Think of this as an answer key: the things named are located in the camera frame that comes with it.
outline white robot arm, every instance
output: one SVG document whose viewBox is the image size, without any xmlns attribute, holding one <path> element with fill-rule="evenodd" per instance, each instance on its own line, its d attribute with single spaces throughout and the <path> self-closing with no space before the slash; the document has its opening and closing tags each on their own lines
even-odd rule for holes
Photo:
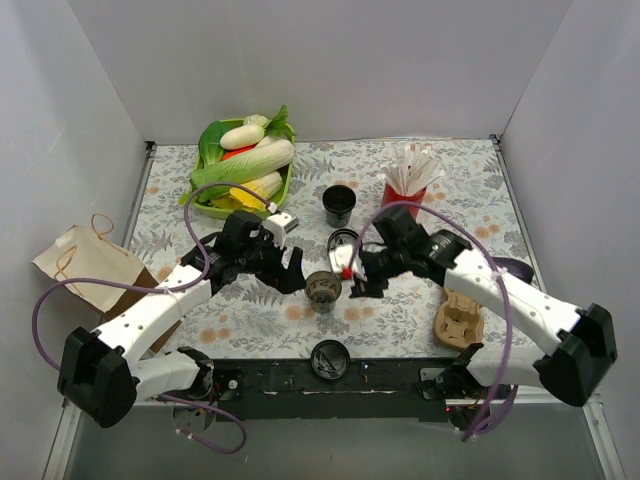
<svg viewBox="0 0 640 480">
<path fill-rule="evenodd" d="M 60 393 L 102 427 L 122 419 L 136 399 L 176 390 L 190 400 L 206 397 L 213 375 L 213 361 L 206 355 L 190 347 L 141 360 L 143 354 L 176 321 L 240 273 L 254 274 L 281 293 L 303 289 L 302 250 L 294 247 L 288 267 L 282 265 L 286 235 L 297 225 L 296 217 L 283 212 L 264 221 L 234 212 L 219 234 L 202 240 L 211 260 L 205 279 L 187 290 L 168 291 L 202 274 L 204 259 L 194 248 L 162 282 L 167 294 L 147 295 L 93 331 L 78 328 L 69 335 L 60 365 Z M 213 246 L 207 245 L 214 238 Z"/>
<path fill-rule="evenodd" d="M 390 208 L 374 226 L 386 248 L 359 252 L 352 296 L 381 297 L 388 279 L 406 271 L 473 298 L 504 317 L 503 298 L 484 256 L 447 230 L 428 235 L 404 207 Z M 514 326 L 535 345 L 514 347 L 503 383 L 546 388 L 563 402 L 582 406 L 617 358 L 611 315 L 592 304 L 583 310 L 503 273 Z M 441 395 L 489 386 L 502 352 L 469 347 L 431 385 Z"/>
<path fill-rule="evenodd" d="M 428 235 L 403 207 L 387 209 L 374 225 L 386 247 L 359 252 L 352 296 L 380 298 L 388 279 L 411 271 L 504 316 L 491 269 L 468 242 L 446 230 Z M 103 427 L 122 419 L 136 399 L 170 391 L 180 391 L 190 400 L 207 398 L 214 364 L 206 355 L 190 347 L 147 360 L 141 360 L 142 355 L 178 319 L 239 273 L 254 274 L 281 293 L 303 289 L 302 251 L 294 248 L 288 267 L 282 265 L 284 240 L 295 226 L 297 219 L 286 213 L 264 222 L 247 212 L 232 214 L 213 246 L 206 247 L 211 259 L 206 279 L 182 292 L 147 295 L 111 322 L 92 332 L 79 328 L 68 337 L 58 390 Z M 194 280 L 203 265 L 195 248 L 162 287 Z M 502 278 L 513 305 L 514 326 L 535 343 L 512 349 L 503 383 L 543 387 L 569 405 L 583 405 L 616 360 L 611 316 L 598 305 L 585 311 L 554 299 L 510 274 Z M 423 382 L 423 391 L 447 398 L 488 386 L 500 360 L 501 352 L 474 344 L 434 380 Z"/>
</svg>

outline paper bag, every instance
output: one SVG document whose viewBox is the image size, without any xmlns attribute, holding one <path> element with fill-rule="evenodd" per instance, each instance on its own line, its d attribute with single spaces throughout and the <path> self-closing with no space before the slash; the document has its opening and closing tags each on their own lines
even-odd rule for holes
<svg viewBox="0 0 640 480">
<path fill-rule="evenodd" d="M 95 220 L 99 216 L 110 222 L 109 229 L 99 231 L 96 228 Z M 91 217 L 91 228 L 77 225 L 71 227 L 51 247 L 35 258 L 33 263 L 56 281 L 89 277 L 140 287 L 156 287 L 158 282 L 138 257 L 105 238 L 113 228 L 113 222 L 109 217 L 94 214 Z M 65 287 L 102 313 L 103 322 L 122 314 L 145 295 L 89 283 L 69 284 Z M 160 350 L 179 324 L 180 322 L 177 322 L 173 325 L 151 349 L 154 352 Z"/>
</svg>

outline metal frame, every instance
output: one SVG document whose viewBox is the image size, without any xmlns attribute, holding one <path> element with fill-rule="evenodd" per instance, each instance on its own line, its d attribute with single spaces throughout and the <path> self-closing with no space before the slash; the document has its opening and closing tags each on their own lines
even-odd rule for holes
<svg viewBox="0 0 640 480">
<path fill-rule="evenodd" d="M 148 142 L 140 180 L 138 181 L 133 203 L 131 204 L 131 210 L 129 211 L 129 218 L 127 219 L 124 236 L 122 238 L 122 242 L 120 242 L 120 245 L 125 248 L 129 247 L 131 238 L 133 237 L 133 231 L 136 226 L 136 221 L 138 220 L 140 205 L 144 198 L 144 191 L 147 188 L 147 182 L 149 180 L 149 174 L 151 173 L 153 160 L 155 159 L 155 154 L 155 142 Z M 80 409 L 65 399 L 62 404 L 60 423 L 58 423 L 58 429 L 56 430 L 53 445 L 49 452 L 47 465 L 45 466 L 44 474 L 42 475 L 43 480 L 62 480 L 64 478 L 64 474 L 69 463 L 69 457 L 71 455 L 73 440 L 75 439 L 76 432 L 78 430 L 80 414 Z"/>
<path fill-rule="evenodd" d="M 500 136 L 491 135 L 489 139 L 493 142 L 493 147 L 496 151 L 498 162 L 500 162 L 500 169 L 502 170 L 502 175 L 504 177 L 505 183 L 507 184 L 509 197 L 511 198 L 511 202 L 513 203 L 513 208 L 516 212 L 516 217 L 518 218 L 520 230 L 522 230 L 522 236 L 524 237 L 524 241 L 529 252 L 529 257 L 531 258 L 531 264 L 533 266 L 533 270 L 536 272 L 536 278 L 538 279 L 540 290 L 546 292 L 547 288 L 544 284 L 544 281 L 542 280 L 542 276 L 540 275 L 540 269 L 535 254 L 533 253 L 533 247 L 531 245 L 531 239 L 529 238 L 527 226 L 524 222 L 524 218 L 522 217 L 520 207 L 518 206 L 518 201 L 516 200 L 513 186 L 511 185 L 511 180 L 509 179 L 507 165 L 504 161 L 504 157 L 502 156 L 502 151 L 500 149 Z M 553 401 L 558 402 L 558 400 L 552 397 L 549 393 L 540 392 L 537 401 L 531 403 L 553 403 Z M 593 443 L 598 454 L 598 459 L 600 460 L 600 465 L 602 466 L 605 477 L 613 479 L 625 478 L 622 464 L 620 463 L 620 458 L 618 457 L 618 452 L 616 451 L 613 439 L 611 438 L 611 433 L 609 432 L 609 427 L 607 426 L 607 421 L 604 417 L 603 403 L 598 391 L 593 394 L 593 396 L 589 399 L 589 402 L 583 407 L 582 410 L 587 420 L 589 432 L 591 433 L 591 438 L 593 439 Z"/>
<path fill-rule="evenodd" d="M 518 219 L 518 223 L 522 231 L 522 236 L 524 237 L 525 245 L 527 247 L 529 257 L 531 258 L 533 269 L 536 273 L 538 285 L 540 287 L 540 290 L 546 291 L 546 286 L 540 274 L 540 269 L 539 269 L 535 254 L 533 252 L 527 227 L 522 217 L 522 212 L 520 211 L 520 207 L 516 200 L 513 187 L 509 179 L 509 174 L 506 168 L 504 157 L 502 156 L 502 152 L 500 150 L 500 136 L 491 135 L 490 140 L 493 142 L 494 149 L 496 151 L 496 156 L 500 164 L 500 169 L 502 170 L 502 175 L 505 179 L 505 183 L 509 191 L 509 197 L 511 199 L 511 202 L 513 203 L 516 217 Z M 140 181 L 138 182 L 135 199 L 131 207 L 129 219 L 127 221 L 127 227 L 126 227 L 125 235 L 122 241 L 122 245 L 124 246 L 128 246 L 131 242 L 135 224 L 138 218 L 138 212 L 140 210 L 140 205 L 144 197 L 144 191 L 146 189 L 147 181 L 149 179 L 149 174 L 151 172 L 151 167 L 153 165 L 153 160 L 155 158 L 155 153 L 156 153 L 156 145 L 155 143 L 150 142 L 148 145 L 147 156 L 145 159 L 142 174 L 140 176 Z M 469 402 L 466 400 L 448 400 L 447 401 L 447 405 L 450 405 L 450 406 L 465 405 L 468 403 Z M 557 400 L 555 397 L 553 397 L 552 395 L 550 395 L 549 393 L 541 391 L 540 389 L 523 387 L 520 389 L 518 393 L 518 397 L 516 398 L 516 403 L 547 404 L 547 403 L 561 403 L 561 402 Z M 136 405 L 166 406 L 165 404 L 162 404 L 160 402 L 140 402 L 140 403 L 137 403 Z M 73 440 L 75 438 L 78 422 L 80 419 L 80 410 L 75 405 L 71 405 L 68 402 L 65 402 L 63 405 L 63 408 L 64 409 L 62 412 L 60 423 L 58 425 L 58 429 L 52 445 L 52 449 L 49 454 L 49 459 L 47 461 L 47 466 L 45 467 L 45 472 L 43 475 L 43 479 L 45 480 L 58 480 L 64 477 L 68 460 L 71 454 L 71 448 L 73 446 Z M 618 479 L 618 478 L 623 479 L 624 471 L 622 470 L 622 465 L 618 458 L 618 454 L 613 444 L 611 434 L 607 427 L 607 423 L 603 414 L 602 400 L 598 393 L 594 394 L 594 396 L 589 400 L 589 402 L 583 408 L 583 411 L 584 411 L 585 418 L 587 420 L 587 424 L 589 427 L 589 431 L 593 439 L 594 446 L 598 455 L 598 459 L 602 466 L 605 477 L 608 479 Z"/>
</svg>

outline white radish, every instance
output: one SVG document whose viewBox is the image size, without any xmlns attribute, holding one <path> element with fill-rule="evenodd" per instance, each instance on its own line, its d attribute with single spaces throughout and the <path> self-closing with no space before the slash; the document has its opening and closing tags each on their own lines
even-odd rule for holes
<svg viewBox="0 0 640 480">
<path fill-rule="evenodd" d="M 264 138 L 264 128 L 260 125 L 242 125 L 225 133 L 220 139 L 220 146 L 225 150 L 255 145 Z"/>
<path fill-rule="evenodd" d="M 265 137 L 258 142 L 258 144 L 256 145 L 256 148 L 264 147 L 265 145 L 270 145 L 274 142 L 277 142 L 278 140 L 282 140 L 283 138 L 286 138 L 286 137 L 284 135 L 265 135 Z"/>
</svg>

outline cable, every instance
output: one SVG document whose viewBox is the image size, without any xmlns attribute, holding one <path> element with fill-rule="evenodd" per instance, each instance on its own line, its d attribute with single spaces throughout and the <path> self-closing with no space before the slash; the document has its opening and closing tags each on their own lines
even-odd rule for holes
<svg viewBox="0 0 640 480">
<path fill-rule="evenodd" d="M 504 349 L 502 350 L 502 358 L 500 360 L 500 365 L 498 366 L 498 371 L 496 372 L 496 378 L 491 384 L 491 386 L 489 387 L 487 397 L 483 402 L 482 406 L 480 407 L 480 409 L 478 410 L 478 413 L 473 418 L 471 425 L 464 432 L 464 435 L 462 437 L 462 441 L 464 442 L 464 441 L 467 441 L 472 435 L 479 433 L 478 426 L 483 421 L 483 417 L 489 411 L 489 404 L 493 399 L 495 399 L 496 394 L 498 392 L 498 388 L 500 387 L 500 384 L 502 383 L 502 379 L 504 378 L 504 374 L 507 370 L 507 362 L 509 361 L 509 355 L 511 354 L 511 343 L 513 341 L 513 309 L 511 308 L 511 302 L 509 301 L 509 292 L 507 291 L 507 287 L 504 284 L 502 277 L 499 275 L 500 272 L 498 270 L 498 266 L 493 261 L 493 258 L 491 258 L 491 255 L 489 254 L 487 249 L 482 245 L 482 243 L 480 243 L 480 241 L 477 238 L 475 238 L 473 235 L 467 232 L 461 225 L 458 225 L 456 222 L 454 222 L 453 220 L 450 220 L 449 218 L 445 217 L 441 213 L 429 207 L 425 207 L 420 203 L 414 203 L 414 202 L 398 201 L 398 202 L 388 203 L 380 207 L 373 215 L 371 215 L 371 217 L 367 219 L 367 221 L 364 224 L 364 227 L 362 227 L 362 230 L 360 230 L 360 234 L 358 235 L 358 240 L 356 240 L 356 243 L 354 245 L 353 253 L 351 254 L 351 259 L 349 260 L 349 268 L 353 268 L 353 263 L 356 260 L 356 256 L 360 251 L 360 247 L 362 246 L 362 242 L 364 240 L 364 234 L 366 233 L 367 229 L 373 224 L 373 221 L 388 208 L 396 207 L 400 205 L 419 208 L 420 210 L 423 210 L 429 213 L 430 215 L 433 215 L 434 217 L 439 218 L 443 222 L 451 225 L 453 228 L 455 228 L 460 233 L 462 233 L 465 237 L 467 237 L 471 243 L 474 244 L 474 246 L 478 249 L 478 251 L 485 257 L 487 264 L 491 268 L 491 271 L 498 274 L 498 276 L 496 277 L 496 283 L 498 284 L 498 288 L 500 289 L 500 293 L 504 301 L 504 307 L 505 307 L 504 320 L 507 324 L 507 338 L 505 340 Z M 498 425 L 500 425 L 502 421 L 504 421 L 504 418 L 508 414 L 507 409 L 510 410 L 510 407 L 508 404 L 503 406 L 503 408 L 500 410 L 499 414 L 497 415 L 498 418 L 494 420 L 491 424 L 492 430 L 496 428 Z"/>
<path fill-rule="evenodd" d="M 502 408 L 498 413 L 495 414 L 497 419 L 491 421 L 491 418 L 485 418 L 478 424 L 478 435 L 484 435 L 495 428 L 497 428 L 504 420 L 507 418 L 507 415 L 511 413 L 511 409 L 513 408 L 513 404 L 516 401 L 516 396 L 518 395 L 518 385 L 514 385 L 509 395 L 502 403 Z"/>
<path fill-rule="evenodd" d="M 236 453 L 238 451 L 240 451 L 242 449 L 242 447 L 244 447 L 244 444 L 247 443 L 247 429 L 244 426 L 244 424 L 242 423 L 242 420 L 240 420 L 238 417 L 236 417 L 235 415 L 222 410 L 218 407 L 214 407 L 213 405 L 208 405 L 205 403 L 198 403 L 198 402 L 192 402 L 190 400 L 183 400 L 182 398 L 178 398 L 178 397 L 174 397 L 173 395 L 167 395 L 162 394 L 159 395 L 158 398 L 160 400 L 168 400 L 170 402 L 176 402 L 176 403 L 182 403 L 184 405 L 189 405 L 191 407 L 199 407 L 199 408 L 204 408 L 206 410 L 209 410 L 211 412 L 214 412 L 217 415 L 222 415 L 223 417 L 231 420 L 233 423 L 235 423 L 238 428 L 240 429 L 240 432 L 242 433 L 242 440 L 240 440 L 240 443 L 238 443 L 238 445 L 236 445 L 233 448 L 225 448 L 225 447 L 221 447 L 219 445 L 216 445 L 215 443 L 210 442 L 209 440 L 207 440 L 206 438 L 203 438 L 199 435 L 195 435 L 193 433 L 191 433 L 189 430 L 185 430 L 183 428 L 179 428 L 178 431 L 180 433 L 182 433 L 183 435 L 186 435 L 187 438 L 189 439 L 193 439 L 196 442 L 201 443 L 202 445 L 204 445 L 205 447 L 210 448 L 211 450 L 218 452 L 218 453 L 223 453 L 225 455 L 229 455 L 232 453 Z"/>
<path fill-rule="evenodd" d="M 53 358 L 51 358 L 47 353 L 47 351 L 44 349 L 44 346 L 42 345 L 42 341 L 40 340 L 40 334 L 38 329 L 38 314 L 40 313 L 40 308 L 42 307 L 42 304 L 44 303 L 46 298 L 58 288 L 63 287 L 65 285 L 69 285 L 71 283 L 92 283 L 95 285 L 105 285 L 107 287 L 121 288 L 124 290 L 131 290 L 131 291 L 140 292 L 140 293 L 165 294 L 165 293 L 173 293 L 173 292 L 182 292 L 184 290 L 187 290 L 193 287 L 194 285 L 198 284 L 201 280 L 203 280 L 207 276 L 207 273 L 209 272 L 209 268 L 211 267 L 211 260 L 209 258 L 209 255 L 207 254 L 206 249 L 204 248 L 204 244 L 200 241 L 196 233 L 193 231 L 193 227 L 191 226 L 191 220 L 189 218 L 189 206 L 191 205 L 191 202 L 193 202 L 193 200 L 195 199 L 196 195 L 198 195 L 200 192 L 202 192 L 203 190 L 206 190 L 207 188 L 219 187 L 219 186 L 239 188 L 240 190 L 244 190 L 245 192 L 253 195 L 255 198 L 257 198 L 262 203 L 264 203 L 267 207 L 270 205 L 269 201 L 266 200 L 264 197 L 258 195 L 257 193 L 255 193 L 254 191 L 248 189 L 243 185 L 238 185 L 232 182 L 209 183 L 207 185 L 203 185 L 202 187 L 194 190 L 191 193 L 191 195 L 189 195 L 189 198 L 184 204 L 184 223 L 185 223 L 185 226 L 187 227 L 187 231 L 189 232 L 189 235 L 191 235 L 191 238 L 193 239 L 194 243 L 198 247 L 198 250 L 200 250 L 200 252 L 202 253 L 202 256 L 204 258 L 204 268 L 202 269 L 202 274 L 198 276 L 198 278 L 196 278 L 191 282 L 185 283 L 184 285 L 168 288 L 165 291 L 165 289 L 162 289 L 162 288 L 138 287 L 136 285 L 128 285 L 126 283 L 118 283 L 118 282 L 112 282 L 110 280 L 100 280 L 97 278 L 87 278 L 87 277 L 69 278 L 69 279 L 65 279 L 57 283 L 54 283 L 52 286 L 50 286 L 44 291 L 44 293 L 40 296 L 40 298 L 38 298 L 38 300 L 36 301 L 36 304 L 33 307 L 33 313 L 31 314 L 31 335 L 33 336 L 33 342 L 35 343 L 38 353 L 40 353 L 40 356 L 44 359 L 45 362 L 47 362 L 56 370 L 60 370 L 60 365 L 55 360 L 53 360 Z"/>
</svg>

